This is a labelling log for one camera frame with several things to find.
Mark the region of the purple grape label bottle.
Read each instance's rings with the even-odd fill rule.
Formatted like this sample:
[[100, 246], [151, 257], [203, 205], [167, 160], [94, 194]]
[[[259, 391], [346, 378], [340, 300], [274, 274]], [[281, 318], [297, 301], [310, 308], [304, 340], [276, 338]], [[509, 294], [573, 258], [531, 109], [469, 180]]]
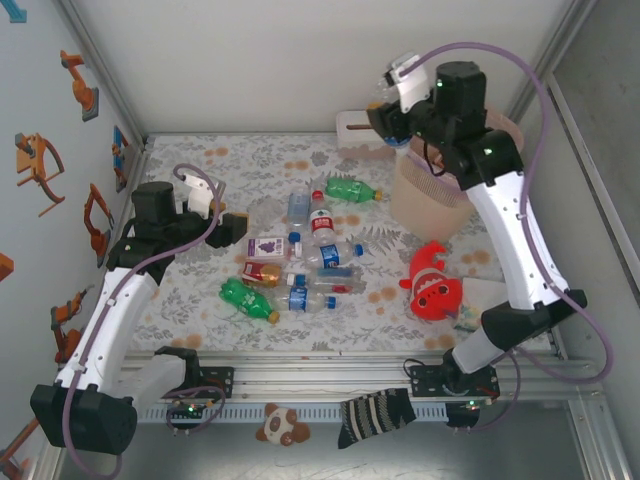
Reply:
[[286, 262], [302, 257], [302, 243], [286, 237], [255, 237], [246, 242], [245, 258], [256, 262]]

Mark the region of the green bottle yellow cap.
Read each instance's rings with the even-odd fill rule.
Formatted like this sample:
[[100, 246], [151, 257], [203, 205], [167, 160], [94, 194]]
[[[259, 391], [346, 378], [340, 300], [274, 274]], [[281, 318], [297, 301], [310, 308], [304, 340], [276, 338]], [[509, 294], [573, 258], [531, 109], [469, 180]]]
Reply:
[[373, 189], [363, 181], [330, 177], [327, 180], [325, 192], [333, 198], [338, 198], [352, 203], [363, 203], [370, 200], [380, 201], [382, 192]]
[[267, 297], [237, 278], [229, 278], [221, 285], [219, 297], [250, 318], [266, 320], [271, 324], [279, 322], [280, 314]]

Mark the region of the brown white panda plush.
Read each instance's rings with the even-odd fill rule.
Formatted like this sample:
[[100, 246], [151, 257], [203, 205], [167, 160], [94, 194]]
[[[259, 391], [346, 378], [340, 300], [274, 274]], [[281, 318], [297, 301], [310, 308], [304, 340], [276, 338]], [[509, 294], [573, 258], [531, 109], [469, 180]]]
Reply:
[[257, 430], [255, 438], [260, 442], [289, 447], [310, 439], [308, 424], [298, 420], [297, 412], [275, 403], [267, 403], [264, 408], [265, 421]]

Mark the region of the dark blue label cola bottle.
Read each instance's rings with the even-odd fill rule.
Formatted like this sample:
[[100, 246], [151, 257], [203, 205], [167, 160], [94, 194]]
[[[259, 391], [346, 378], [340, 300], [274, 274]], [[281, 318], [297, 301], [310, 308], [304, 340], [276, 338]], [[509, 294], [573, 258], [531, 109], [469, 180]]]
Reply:
[[346, 265], [363, 254], [364, 249], [361, 244], [347, 241], [325, 246], [304, 245], [302, 250], [302, 258], [311, 268], [336, 268]]

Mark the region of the aluminium frame post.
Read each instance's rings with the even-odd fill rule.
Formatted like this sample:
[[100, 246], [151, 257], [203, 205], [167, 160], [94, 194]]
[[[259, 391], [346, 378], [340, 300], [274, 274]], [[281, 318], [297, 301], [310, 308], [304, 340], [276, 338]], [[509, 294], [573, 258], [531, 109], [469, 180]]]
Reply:
[[134, 111], [133, 103], [125, 94], [118, 80], [114, 65], [107, 59], [106, 49], [101, 45], [89, 21], [81, 13], [76, 0], [50, 0], [69, 33], [78, 44], [82, 56], [89, 61], [89, 68], [105, 89], [133, 140], [143, 150], [148, 134]]
[[[597, 2], [598, 0], [570, 0], [532, 64], [540, 80], [544, 80], [554, 72]], [[510, 104], [508, 117], [515, 123], [519, 123], [536, 96], [533, 82], [526, 75], [525, 81]]]

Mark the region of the red fish plush toy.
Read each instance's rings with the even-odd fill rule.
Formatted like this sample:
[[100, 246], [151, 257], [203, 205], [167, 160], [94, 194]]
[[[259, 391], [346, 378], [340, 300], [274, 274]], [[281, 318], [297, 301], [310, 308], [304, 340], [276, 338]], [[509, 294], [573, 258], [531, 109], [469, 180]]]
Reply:
[[399, 286], [409, 292], [411, 312], [421, 320], [442, 321], [455, 318], [463, 298], [462, 281], [446, 274], [440, 258], [447, 249], [431, 241], [416, 251], [409, 263], [408, 277]]

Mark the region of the beige bin with pink liner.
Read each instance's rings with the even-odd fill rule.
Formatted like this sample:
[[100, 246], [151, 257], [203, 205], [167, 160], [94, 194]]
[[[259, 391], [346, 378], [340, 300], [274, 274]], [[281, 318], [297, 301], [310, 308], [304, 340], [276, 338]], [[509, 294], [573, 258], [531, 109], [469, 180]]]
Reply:
[[445, 242], [476, 212], [455, 177], [436, 176], [429, 153], [436, 148], [418, 137], [396, 154], [391, 215], [425, 242]]

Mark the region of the clear bag of colourful candies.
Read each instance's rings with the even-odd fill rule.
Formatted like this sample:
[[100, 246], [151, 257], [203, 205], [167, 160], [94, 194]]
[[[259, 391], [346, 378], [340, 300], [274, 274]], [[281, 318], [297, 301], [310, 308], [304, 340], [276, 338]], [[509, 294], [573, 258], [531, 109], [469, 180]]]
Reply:
[[486, 310], [507, 301], [507, 288], [502, 282], [465, 277], [462, 287], [462, 303], [454, 322], [456, 330], [474, 332]]

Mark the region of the blue orange wall sticker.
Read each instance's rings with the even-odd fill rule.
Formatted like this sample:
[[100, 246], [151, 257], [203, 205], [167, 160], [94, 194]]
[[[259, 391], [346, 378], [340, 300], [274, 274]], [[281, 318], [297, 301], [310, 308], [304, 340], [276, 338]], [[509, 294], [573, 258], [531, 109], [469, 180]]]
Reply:
[[113, 127], [112, 159], [117, 193], [123, 191], [127, 186], [131, 168], [130, 155], [129, 142], [121, 129], [115, 125]]

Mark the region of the crushed clear bottle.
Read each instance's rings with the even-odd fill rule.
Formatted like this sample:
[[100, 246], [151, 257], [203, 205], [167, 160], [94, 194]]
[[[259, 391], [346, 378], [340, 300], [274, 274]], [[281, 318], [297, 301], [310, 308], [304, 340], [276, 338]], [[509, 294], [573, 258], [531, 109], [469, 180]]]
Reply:
[[283, 203], [271, 196], [254, 200], [248, 207], [249, 220], [260, 229], [268, 229], [284, 216]]

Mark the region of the black white striped sock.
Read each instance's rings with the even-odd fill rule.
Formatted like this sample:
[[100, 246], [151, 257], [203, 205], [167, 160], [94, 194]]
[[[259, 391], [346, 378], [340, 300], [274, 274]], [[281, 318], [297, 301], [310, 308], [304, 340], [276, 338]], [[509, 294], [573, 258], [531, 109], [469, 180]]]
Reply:
[[340, 404], [341, 429], [338, 448], [403, 428], [416, 420], [406, 388], [390, 388]]

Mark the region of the small controller board with LEDs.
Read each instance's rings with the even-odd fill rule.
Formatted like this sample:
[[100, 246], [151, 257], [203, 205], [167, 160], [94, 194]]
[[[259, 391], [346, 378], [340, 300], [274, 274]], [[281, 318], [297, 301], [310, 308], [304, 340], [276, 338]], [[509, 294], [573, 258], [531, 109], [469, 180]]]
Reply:
[[480, 413], [484, 407], [491, 406], [493, 403], [492, 399], [446, 402], [445, 410], [448, 418], [446, 425], [454, 430], [488, 430], [491, 423], [480, 425]]
[[208, 408], [209, 405], [207, 403], [176, 402], [168, 413], [172, 419], [201, 419]]

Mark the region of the aluminium table rail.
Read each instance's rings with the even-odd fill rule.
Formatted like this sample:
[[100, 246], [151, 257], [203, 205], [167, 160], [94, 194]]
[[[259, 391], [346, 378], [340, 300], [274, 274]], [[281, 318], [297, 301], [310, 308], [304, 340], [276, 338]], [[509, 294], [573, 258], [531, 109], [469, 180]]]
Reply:
[[[409, 387], [402, 365], [415, 358], [427, 365], [442, 362], [441, 352], [214, 352], [199, 351], [200, 364], [231, 366], [235, 370], [232, 400], [239, 402], [318, 403], [340, 402], [386, 388]], [[151, 360], [152, 352], [131, 352], [125, 357], [119, 380], [124, 380]], [[543, 355], [548, 368], [571, 377], [595, 373], [588, 360], [562, 361]], [[571, 385], [546, 375], [526, 359], [521, 369], [520, 400], [560, 401], [604, 397], [601, 383]], [[515, 367], [508, 359], [495, 365], [500, 400], [515, 392]]]

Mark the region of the pale blue label bottle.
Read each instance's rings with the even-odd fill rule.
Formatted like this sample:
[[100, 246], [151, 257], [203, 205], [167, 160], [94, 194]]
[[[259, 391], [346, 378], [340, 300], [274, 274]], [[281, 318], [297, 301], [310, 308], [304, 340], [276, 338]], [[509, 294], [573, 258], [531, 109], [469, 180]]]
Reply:
[[291, 191], [288, 198], [287, 230], [291, 244], [301, 241], [302, 233], [308, 226], [311, 194], [306, 188]]

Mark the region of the grey floral tablecloth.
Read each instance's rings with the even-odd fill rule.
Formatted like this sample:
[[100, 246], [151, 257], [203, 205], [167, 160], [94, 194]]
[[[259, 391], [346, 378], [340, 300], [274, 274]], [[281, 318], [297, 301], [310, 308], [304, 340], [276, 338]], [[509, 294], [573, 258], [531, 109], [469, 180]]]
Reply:
[[[319, 136], [156, 136], [148, 141], [143, 181], [172, 179], [173, 168], [193, 164], [224, 181], [224, 201], [246, 212], [261, 197], [285, 208], [291, 190], [329, 176], [351, 177], [380, 190], [392, 190], [393, 160], [354, 160], [338, 156], [336, 140]], [[330, 202], [340, 238], [361, 244], [353, 263], [366, 289], [338, 298], [333, 310], [285, 311], [276, 324], [240, 313], [219, 297], [221, 285], [240, 275], [241, 244], [214, 249], [197, 246], [178, 255], [139, 318], [129, 347], [152, 351], [164, 345], [210, 351], [399, 352], [446, 350], [469, 332], [455, 319], [425, 322], [409, 309], [408, 292], [399, 286], [421, 241], [390, 214], [390, 201], [361, 204]], [[263, 235], [286, 233], [284, 216]], [[504, 283], [489, 236], [478, 217], [447, 242], [449, 274]]]

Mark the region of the clear bottle blue cap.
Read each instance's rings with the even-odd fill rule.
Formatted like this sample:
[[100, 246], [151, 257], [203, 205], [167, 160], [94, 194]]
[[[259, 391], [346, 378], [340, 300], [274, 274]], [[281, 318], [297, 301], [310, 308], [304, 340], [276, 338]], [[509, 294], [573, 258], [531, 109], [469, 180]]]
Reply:
[[366, 289], [362, 273], [350, 267], [318, 268], [306, 274], [295, 274], [294, 285], [326, 294], [356, 294]]

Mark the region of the red label red cap bottle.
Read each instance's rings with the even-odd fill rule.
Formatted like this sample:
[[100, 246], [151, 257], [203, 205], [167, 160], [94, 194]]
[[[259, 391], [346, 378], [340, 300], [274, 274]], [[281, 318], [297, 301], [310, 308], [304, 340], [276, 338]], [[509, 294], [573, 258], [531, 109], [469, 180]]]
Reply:
[[336, 242], [333, 214], [321, 190], [314, 190], [311, 194], [309, 226], [312, 239], [317, 246]]

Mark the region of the white tissue box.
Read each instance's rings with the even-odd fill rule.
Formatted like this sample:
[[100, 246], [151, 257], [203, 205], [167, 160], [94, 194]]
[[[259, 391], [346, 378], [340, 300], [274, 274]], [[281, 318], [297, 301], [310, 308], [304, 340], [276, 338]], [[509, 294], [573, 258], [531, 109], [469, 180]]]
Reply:
[[342, 111], [336, 115], [338, 156], [343, 159], [389, 160], [395, 150], [373, 130], [367, 113]]

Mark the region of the red orange label tea bottle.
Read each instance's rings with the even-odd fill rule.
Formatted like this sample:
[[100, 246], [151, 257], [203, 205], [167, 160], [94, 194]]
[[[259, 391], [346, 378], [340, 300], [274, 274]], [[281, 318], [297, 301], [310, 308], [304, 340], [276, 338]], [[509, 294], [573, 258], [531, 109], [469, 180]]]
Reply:
[[246, 261], [240, 276], [245, 285], [274, 288], [284, 282], [284, 273], [280, 265]]

